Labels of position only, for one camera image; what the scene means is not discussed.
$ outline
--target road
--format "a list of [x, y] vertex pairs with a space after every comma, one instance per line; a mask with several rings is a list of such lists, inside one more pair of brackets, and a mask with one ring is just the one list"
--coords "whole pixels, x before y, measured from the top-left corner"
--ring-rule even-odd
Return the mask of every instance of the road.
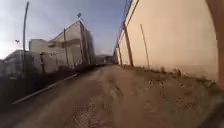
[[222, 99], [200, 84], [102, 67], [13, 106], [1, 114], [0, 127], [196, 128]]

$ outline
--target dirt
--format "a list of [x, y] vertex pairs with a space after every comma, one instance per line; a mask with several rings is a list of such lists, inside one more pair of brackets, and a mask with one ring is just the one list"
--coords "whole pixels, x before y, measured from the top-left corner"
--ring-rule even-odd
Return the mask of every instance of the dirt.
[[0, 127], [196, 128], [223, 96], [207, 80], [108, 66], [16, 106]]

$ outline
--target wall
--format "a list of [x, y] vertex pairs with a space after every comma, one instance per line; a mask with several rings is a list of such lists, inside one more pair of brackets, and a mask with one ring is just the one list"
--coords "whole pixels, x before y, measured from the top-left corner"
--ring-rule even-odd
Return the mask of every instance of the wall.
[[[149, 61], [150, 68], [217, 80], [217, 41], [205, 0], [133, 0], [125, 24], [134, 66], [148, 67]], [[129, 64], [123, 33], [121, 58]]]

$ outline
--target gravel path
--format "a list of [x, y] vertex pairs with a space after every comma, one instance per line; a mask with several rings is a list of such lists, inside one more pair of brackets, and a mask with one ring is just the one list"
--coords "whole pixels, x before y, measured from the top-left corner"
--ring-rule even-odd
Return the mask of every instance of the gravel path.
[[213, 83], [118, 66], [67, 80], [1, 114], [10, 128], [196, 128], [222, 103]]

